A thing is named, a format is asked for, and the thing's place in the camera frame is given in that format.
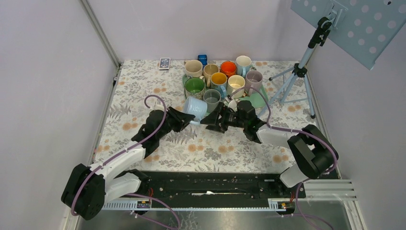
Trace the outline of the pale blue ribbed mug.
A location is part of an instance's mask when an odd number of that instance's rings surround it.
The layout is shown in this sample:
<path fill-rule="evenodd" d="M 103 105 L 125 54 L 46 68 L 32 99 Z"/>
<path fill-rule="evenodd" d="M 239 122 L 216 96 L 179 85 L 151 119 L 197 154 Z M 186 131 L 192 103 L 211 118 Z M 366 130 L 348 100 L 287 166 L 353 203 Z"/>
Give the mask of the pale blue ribbed mug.
<path fill-rule="evenodd" d="M 200 121 L 206 116 L 208 105 L 205 101 L 188 97 L 183 106 L 185 114 L 194 115 L 195 118 L 190 122 L 192 125 L 200 125 Z"/>

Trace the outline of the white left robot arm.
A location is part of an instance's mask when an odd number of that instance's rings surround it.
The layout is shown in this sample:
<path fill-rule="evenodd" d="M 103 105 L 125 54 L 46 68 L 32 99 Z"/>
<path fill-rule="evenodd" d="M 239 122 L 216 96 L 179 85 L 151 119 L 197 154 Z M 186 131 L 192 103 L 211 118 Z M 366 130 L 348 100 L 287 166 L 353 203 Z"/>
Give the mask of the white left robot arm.
<path fill-rule="evenodd" d="M 127 168 L 153 153 L 166 134 L 182 131 L 194 119 L 194 115 L 172 107 L 151 111 L 127 147 L 102 162 L 74 167 L 62 192 L 62 203 L 70 207 L 75 215 L 90 220 L 105 203 L 129 193 L 137 197 L 146 195 L 148 183 Z"/>

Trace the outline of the blue butterfly mug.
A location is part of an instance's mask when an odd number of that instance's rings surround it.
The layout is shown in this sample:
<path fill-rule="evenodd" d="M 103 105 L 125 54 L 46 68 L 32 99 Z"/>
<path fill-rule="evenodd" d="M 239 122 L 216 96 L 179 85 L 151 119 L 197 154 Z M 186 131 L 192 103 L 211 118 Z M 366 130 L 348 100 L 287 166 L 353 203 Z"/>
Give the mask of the blue butterfly mug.
<path fill-rule="evenodd" d="M 224 73 L 214 73 L 210 78 L 210 89 L 217 90 L 222 100 L 226 97 L 227 76 Z"/>

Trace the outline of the orange mug with black handle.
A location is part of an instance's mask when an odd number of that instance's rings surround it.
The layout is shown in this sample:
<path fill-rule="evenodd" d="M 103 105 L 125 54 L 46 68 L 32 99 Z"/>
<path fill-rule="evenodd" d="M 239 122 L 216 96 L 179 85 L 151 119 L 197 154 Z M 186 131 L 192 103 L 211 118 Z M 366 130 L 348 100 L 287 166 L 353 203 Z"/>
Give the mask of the orange mug with black handle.
<path fill-rule="evenodd" d="M 227 78 L 236 75 L 237 66 L 232 61 L 225 61 L 220 65 L 220 72 L 225 74 Z"/>

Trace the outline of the light blue faceted mug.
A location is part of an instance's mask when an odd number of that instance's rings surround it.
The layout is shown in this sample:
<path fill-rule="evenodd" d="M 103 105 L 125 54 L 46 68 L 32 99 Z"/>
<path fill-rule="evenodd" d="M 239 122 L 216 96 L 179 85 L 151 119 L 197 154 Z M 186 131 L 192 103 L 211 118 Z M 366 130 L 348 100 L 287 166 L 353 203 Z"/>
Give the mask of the light blue faceted mug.
<path fill-rule="evenodd" d="M 236 74 L 242 76 L 243 78 L 249 71 L 257 70 L 256 67 L 253 66 L 251 58 L 244 55 L 238 56 L 236 58 L 236 66 Z"/>

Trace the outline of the round beige glazed mug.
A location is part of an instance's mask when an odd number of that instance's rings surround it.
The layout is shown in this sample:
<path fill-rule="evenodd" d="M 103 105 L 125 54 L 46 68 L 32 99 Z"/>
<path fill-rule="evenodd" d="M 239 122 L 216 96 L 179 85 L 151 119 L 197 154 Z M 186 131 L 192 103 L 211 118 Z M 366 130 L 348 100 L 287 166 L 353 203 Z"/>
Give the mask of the round beige glazed mug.
<path fill-rule="evenodd" d="M 213 74 L 219 72 L 219 67 L 216 64 L 207 64 L 203 68 L 203 75 L 205 77 L 206 87 L 210 87 L 211 77 Z"/>

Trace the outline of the beige cartoon print mug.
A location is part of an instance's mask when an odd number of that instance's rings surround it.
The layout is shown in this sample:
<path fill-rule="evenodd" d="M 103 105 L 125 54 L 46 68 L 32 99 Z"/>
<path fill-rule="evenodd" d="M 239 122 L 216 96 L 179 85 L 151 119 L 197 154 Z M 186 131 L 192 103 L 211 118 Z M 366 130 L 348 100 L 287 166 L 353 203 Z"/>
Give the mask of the beige cartoon print mug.
<path fill-rule="evenodd" d="M 194 97 L 202 100 L 205 93 L 206 84 L 203 78 L 188 78 L 184 83 L 185 98 Z"/>

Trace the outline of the lilac mug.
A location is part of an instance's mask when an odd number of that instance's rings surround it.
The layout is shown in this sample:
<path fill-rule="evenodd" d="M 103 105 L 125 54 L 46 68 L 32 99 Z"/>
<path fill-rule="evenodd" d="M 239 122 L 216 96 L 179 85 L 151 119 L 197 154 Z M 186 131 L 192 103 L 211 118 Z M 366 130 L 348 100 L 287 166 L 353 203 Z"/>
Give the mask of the lilac mug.
<path fill-rule="evenodd" d="M 260 90 L 262 87 L 263 75 L 257 70 L 250 70 L 245 77 L 246 87 Z"/>

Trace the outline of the cream yellow mug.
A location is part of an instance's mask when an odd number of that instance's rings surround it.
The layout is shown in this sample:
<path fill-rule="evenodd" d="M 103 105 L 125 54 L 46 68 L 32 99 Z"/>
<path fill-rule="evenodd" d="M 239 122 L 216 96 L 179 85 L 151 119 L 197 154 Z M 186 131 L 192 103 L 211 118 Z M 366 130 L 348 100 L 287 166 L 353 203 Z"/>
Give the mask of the cream yellow mug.
<path fill-rule="evenodd" d="M 230 76 L 227 80 L 226 91 L 232 98 L 241 98 L 244 96 L 245 79 L 240 75 Z"/>

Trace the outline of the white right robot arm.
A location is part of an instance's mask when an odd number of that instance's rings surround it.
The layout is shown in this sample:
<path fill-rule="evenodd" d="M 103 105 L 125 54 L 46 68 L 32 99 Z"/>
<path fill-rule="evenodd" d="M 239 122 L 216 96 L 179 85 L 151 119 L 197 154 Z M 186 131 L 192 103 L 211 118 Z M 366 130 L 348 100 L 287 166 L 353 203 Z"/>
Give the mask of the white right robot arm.
<path fill-rule="evenodd" d="M 270 126 L 256 115 L 249 101 L 240 101 L 234 110 L 220 103 L 200 121 L 206 129 L 225 133 L 229 127 L 243 129 L 250 141 L 289 148 L 295 164 L 279 175 L 275 193 L 287 197 L 294 186 L 307 179 L 317 179 L 321 174 L 335 169 L 338 153 L 314 125 L 301 130 Z"/>

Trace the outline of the grey mug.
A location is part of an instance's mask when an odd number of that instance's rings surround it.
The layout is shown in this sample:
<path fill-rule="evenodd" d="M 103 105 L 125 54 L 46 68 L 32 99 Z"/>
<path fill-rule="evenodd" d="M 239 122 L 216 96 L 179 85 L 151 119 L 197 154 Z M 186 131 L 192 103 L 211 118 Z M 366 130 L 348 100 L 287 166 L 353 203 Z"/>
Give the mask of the grey mug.
<path fill-rule="evenodd" d="M 203 100 L 207 104 L 207 113 L 211 113 L 221 102 L 221 94 L 219 91 L 214 90 L 214 89 L 208 89 L 205 91 L 203 95 Z"/>

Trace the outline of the beige seahorse print mug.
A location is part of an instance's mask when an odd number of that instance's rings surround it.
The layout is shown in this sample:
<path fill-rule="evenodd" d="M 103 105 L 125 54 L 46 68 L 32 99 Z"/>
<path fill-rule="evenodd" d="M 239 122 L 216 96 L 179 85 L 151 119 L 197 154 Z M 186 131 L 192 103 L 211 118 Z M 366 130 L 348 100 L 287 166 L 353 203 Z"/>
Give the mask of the beige seahorse print mug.
<path fill-rule="evenodd" d="M 198 60 L 185 61 L 184 67 L 188 77 L 199 78 L 203 75 L 203 64 Z"/>

